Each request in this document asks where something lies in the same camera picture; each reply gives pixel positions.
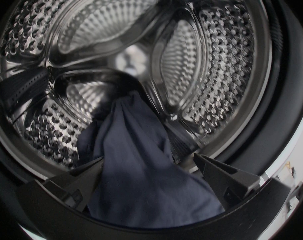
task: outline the washing machine drum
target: washing machine drum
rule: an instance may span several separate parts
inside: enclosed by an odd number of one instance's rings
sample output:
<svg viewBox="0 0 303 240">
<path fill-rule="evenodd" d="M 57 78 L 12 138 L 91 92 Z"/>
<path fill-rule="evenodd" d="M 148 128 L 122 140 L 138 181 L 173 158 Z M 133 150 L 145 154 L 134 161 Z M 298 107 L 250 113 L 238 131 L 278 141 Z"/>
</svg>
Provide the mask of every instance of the washing machine drum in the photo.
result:
<svg viewBox="0 0 303 240">
<path fill-rule="evenodd" d="M 271 52 L 261 0 L 19 0 L 0 34 L 0 114 L 13 126 L 0 123 L 0 139 L 52 177 L 73 168 L 93 115 L 134 89 L 176 163 L 198 148 L 214 158 L 258 107 Z"/>
</svg>

